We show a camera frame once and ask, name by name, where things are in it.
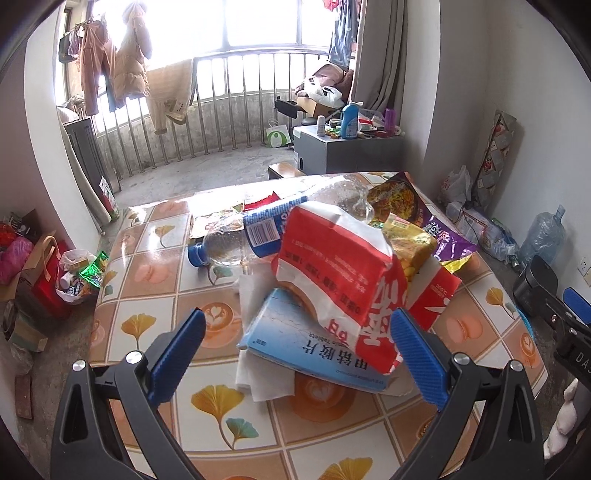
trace wooden stool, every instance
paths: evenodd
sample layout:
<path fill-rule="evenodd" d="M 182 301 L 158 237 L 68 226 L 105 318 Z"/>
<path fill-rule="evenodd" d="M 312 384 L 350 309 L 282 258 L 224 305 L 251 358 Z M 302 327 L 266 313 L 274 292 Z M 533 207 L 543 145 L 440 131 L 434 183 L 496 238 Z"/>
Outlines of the wooden stool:
<path fill-rule="evenodd" d="M 306 174 L 286 161 L 269 165 L 269 180 L 304 177 Z"/>

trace blue bottle cap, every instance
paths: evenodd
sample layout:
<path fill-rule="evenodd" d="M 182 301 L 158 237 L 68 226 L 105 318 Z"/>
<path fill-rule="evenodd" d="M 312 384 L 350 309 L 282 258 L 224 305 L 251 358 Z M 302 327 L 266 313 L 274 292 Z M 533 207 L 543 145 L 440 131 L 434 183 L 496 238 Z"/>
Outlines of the blue bottle cap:
<path fill-rule="evenodd" d="M 209 257 L 205 253 L 203 244 L 191 245 L 187 249 L 187 256 L 194 267 L 207 267 L 209 265 Z"/>

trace white plastic bag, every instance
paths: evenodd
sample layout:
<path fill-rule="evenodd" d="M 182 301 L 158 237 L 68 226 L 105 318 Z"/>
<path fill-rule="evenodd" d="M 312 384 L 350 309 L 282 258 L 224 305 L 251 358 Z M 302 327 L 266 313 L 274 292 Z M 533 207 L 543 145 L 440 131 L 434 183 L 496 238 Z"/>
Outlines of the white plastic bag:
<path fill-rule="evenodd" d="M 63 271 L 78 272 L 95 260 L 96 257 L 88 250 L 68 250 L 62 253 L 59 266 Z"/>
<path fill-rule="evenodd" d="M 441 183 L 439 200 L 444 205 L 450 202 L 466 203 L 470 199 L 470 174 L 465 165 L 458 171 L 452 171 Z"/>
<path fill-rule="evenodd" d="M 60 289 L 59 281 L 63 272 L 78 273 L 86 268 L 96 260 L 96 256 L 91 254 L 88 250 L 68 250 L 62 253 L 59 262 L 59 271 L 56 276 L 56 293 L 66 303 L 70 305 L 78 305 L 92 296 L 89 291 L 82 291 L 78 295 L 71 295 L 66 291 Z"/>
<path fill-rule="evenodd" d="M 59 288 L 56 288 L 57 295 L 69 305 L 78 305 L 82 303 L 86 299 L 92 296 L 91 293 L 81 293 L 79 295 L 70 295 L 66 291 L 61 291 Z"/>
<path fill-rule="evenodd" d="M 304 91 L 312 100 L 330 108 L 341 108 L 343 94 L 335 87 L 321 86 L 314 77 L 304 80 Z"/>

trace blue plastic bottle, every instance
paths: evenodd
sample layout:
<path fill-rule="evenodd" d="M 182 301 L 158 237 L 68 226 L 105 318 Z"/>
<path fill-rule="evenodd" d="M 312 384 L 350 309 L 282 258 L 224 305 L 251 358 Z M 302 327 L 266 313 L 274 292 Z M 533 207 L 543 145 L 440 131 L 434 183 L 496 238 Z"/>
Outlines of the blue plastic bottle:
<path fill-rule="evenodd" d="M 359 107 L 351 102 L 343 108 L 343 121 L 340 125 L 340 137 L 345 140 L 357 138 L 357 129 L 359 126 Z"/>
<path fill-rule="evenodd" d="M 548 265 L 552 264 L 566 237 L 566 231 L 561 223 L 564 212 L 564 207 L 559 205 L 554 215 L 544 212 L 535 217 L 519 249 L 518 258 L 523 265 L 527 265 L 536 254 L 541 256 Z"/>

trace red bag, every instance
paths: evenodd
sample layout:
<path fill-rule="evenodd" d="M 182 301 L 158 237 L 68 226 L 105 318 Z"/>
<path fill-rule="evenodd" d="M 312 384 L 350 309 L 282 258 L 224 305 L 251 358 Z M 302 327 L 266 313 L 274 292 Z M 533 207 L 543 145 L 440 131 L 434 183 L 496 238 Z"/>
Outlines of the red bag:
<path fill-rule="evenodd" d="M 56 285 L 61 274 L 59 268 L 59 261 L 61 258 L 60 249 L 63 251 L 69 249 L 65 242 L 60 242 L 58 244 L 56 239 L 52 236 L 46 237 L 43 243 L 43 263 L 45 265 L 44 275 L 39 277 L 39 279 L 33 285 L 31 291 L 39 303 L 52 317 L 56 319 L 66 319 L 72 312 L 72 306 L 63 301 L 56 293 Z M 51 258 L 46 263 L 45 251 L 49 243 L 53 243 L 55 245 L 55 249 L 51 255 Z"/>

